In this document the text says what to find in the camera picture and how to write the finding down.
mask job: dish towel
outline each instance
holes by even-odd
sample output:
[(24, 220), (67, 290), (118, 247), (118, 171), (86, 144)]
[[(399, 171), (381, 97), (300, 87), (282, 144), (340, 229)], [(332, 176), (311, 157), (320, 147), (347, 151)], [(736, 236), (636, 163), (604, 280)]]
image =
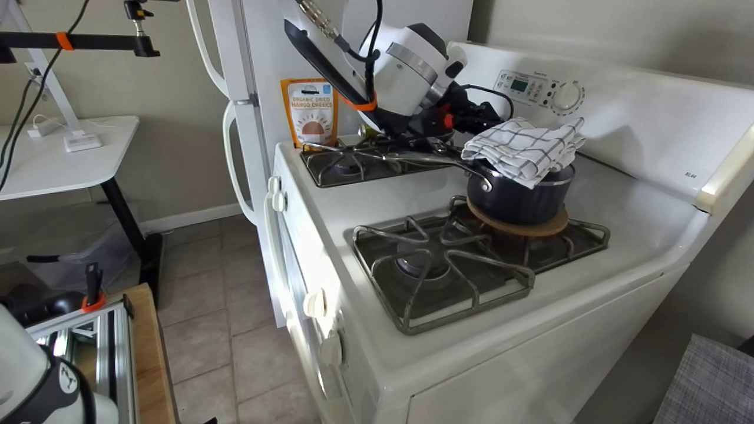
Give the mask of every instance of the dish towel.
[(585, 118), (562, 126), (536, 126), (523, 118), (496, 124), (469, 139), (463, 160), (487, 160), (507, 178), (536, 188), (550, 171), (566, 170), (585, 146), (577, 131)]

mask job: cooking pot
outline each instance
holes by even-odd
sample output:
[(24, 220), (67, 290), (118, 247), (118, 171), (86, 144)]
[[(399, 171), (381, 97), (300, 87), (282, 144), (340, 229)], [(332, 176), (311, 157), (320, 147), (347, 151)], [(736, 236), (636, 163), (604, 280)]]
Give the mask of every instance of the cooking pot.
[(442, 163), (463, 167), (469, 173), (467, 197), (490, 219), (507, 224), (537, 226), (555, 219), (566, 200), (575, 167), (546, 173), (536, 188), (526, 188), (513, 178), (500, 173), (487, 160), (471, 165), (429, 152), (386, 152), (379, 156), (388, 163)]

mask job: stovetop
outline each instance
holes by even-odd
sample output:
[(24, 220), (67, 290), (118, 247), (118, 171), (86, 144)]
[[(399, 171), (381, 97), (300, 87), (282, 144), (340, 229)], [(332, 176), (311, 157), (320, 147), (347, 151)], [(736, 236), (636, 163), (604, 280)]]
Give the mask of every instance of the stovetop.
[(536, 272), (608, 247), (610, 231), (570, 219), (552, 238), (496, 232), (464, 197), (451, 209), (353, 231), (353, 247), (397, 327), (427, 332), (529, 297)]
[(445, 167), (429, 163), (384, 163), (378, 157), (392, 151), (393, 146), (388, 141), (360, 141), (356, 146), (313, 146), (311, 151), (302, 151), (302, 163), (319, 188), (335, 188)]

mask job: wire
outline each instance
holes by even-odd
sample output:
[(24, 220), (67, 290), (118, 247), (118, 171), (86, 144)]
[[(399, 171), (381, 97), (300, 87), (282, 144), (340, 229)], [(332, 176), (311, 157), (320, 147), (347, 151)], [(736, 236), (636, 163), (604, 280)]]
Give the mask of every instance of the wire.
[[(73, 19), (73, 22), (72, 22), (69, 29), (67, 29), (69, 35), (72, 35), (72, 32), (77, 27), (77, 22), (83, 20), (83, 17), (87, 13), (87, 7), (89, 7), (89, 0), (83, 0), (76, 19)], [(42, 98), (42, 93), (44, 93), (44, 87), (47, 87), (47, 75), (49, 75), (52, 65), (57, 62), (57, 59), (62, 55), (62, 51), (65, 51), (65, 48), (57, 48), (57, 51), (52, 53), (52, 59), (49, 59), (42, 78), (41, 78), (39, 93), (33, 97), (30, 105), (27, 107), (27, 112), (24, 112), (24, 118), (22, 118), (22, 121), (19, 121), (17, 118), (22, 115), (22, 111), (24, 111), (24, 105), (27, 105), (27, 97), (29, 97), (29, 87), (30, 87), (33, 78), (29, 78), (29, 82), (27, 82), (27, 87), (24, 87), (24, 97), (22, 97), (19, 107), (17, 107), (17, 115), (15, 115), (15, 124), (11, 124), (11, 128), (7, 131), (7, 139), (4, 139), (2, 151), (0, 151), (0, 157), (2, 157), (0, 165), (4, 165), (4, 167), (2, 167), (2, 176), (0, 176), (0, 190), (2, 190), (4, 184), (7, 184), (7, 176), (9, 176), (9, 167), (11, 167), (11, 163), (15, 163), (15, 152), (17, 152), (19, 135), (22, 135), (29, 118), (33, 115), (33, 111), (35, 111), (39, 103), (41, 103), (41, 98)]]
[(2, 141), (2, 147), (0, 147), (0, 167), (2, 167), (2, 163), (4, 163), (7, 141), (9, 141), (11, 133), (17, 131), (19, 118), (22, 118), (22, 112), (24, 112), (24, 105), (27, 105), (27, 97), (29, 97), (30, 85), (33, 85), (33, 78), (29, 78), (27, 85), (24, 85), (17, 115), (15, 115), (15, 120), (11, 120), (9, 128), (7, 128), (7, 135), (4, 135), (4, 141)]
[(496, 97), (502, 97), (507, 103), (510, 103), (510, 118), (517, 115), (517, 105), (513, 105), (513, 98), (504, 92), (497, 92), (497, 88), (487, 88), (487, 87), (482, 87), (482, 85), (463, 85), (464, 88), (476, 88), (476, 92), (487, 92), (487, 93), (496, 93)]
[(351, 44), (347, 47), (347, 53), (356, 60), (368, 60), (366, 55), (360, 55)]
[(378, 44), (378, 35), (379, 35), (379, 25), (381, 25), (381, 0), (378, 0), (378, 19), (376, 19), (376, 29), (372, 29), (372, 40), (370, 40), (370, 48), (368, 48), (368, 62), (366, 62), (366, 73), (368, 73), (368, 97), (370, 101), (376, 101), (376, 44)]

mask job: white refrigerator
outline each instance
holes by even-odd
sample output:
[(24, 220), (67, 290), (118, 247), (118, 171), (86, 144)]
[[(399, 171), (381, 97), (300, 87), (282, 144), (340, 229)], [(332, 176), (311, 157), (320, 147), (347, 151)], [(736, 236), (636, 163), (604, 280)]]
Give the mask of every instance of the white refrigerator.
[[(273, 146), (290, 139), (278, 79), (317, 75), (282, 32), (282, 19), (304, 19), (294, 0), (207, 0), (212, 27), (202, 27), (206, 17), (196, 0), (187, 0), (187, 7), (206, 67), (228, 97), (222, 124), (228, 176), (244, 213), (258, 226), (277, 322), (282, 324), (286, 284), (268, 173)], [(341, 32), (351, 44), (364, 40), (378, 13), (376, 0), (326, 0), (320, 7), (341, 19)], [(423, 20), (445, 40), (467, 40), (471, 7), (473, 0), (384, 0), (384, 22)], [(212, 62), (206, 29), (214, 29), (220, 65)], [(358, 118), (344, 111), (340, 121), (340, 131), (348, 133), (356, 131)]]

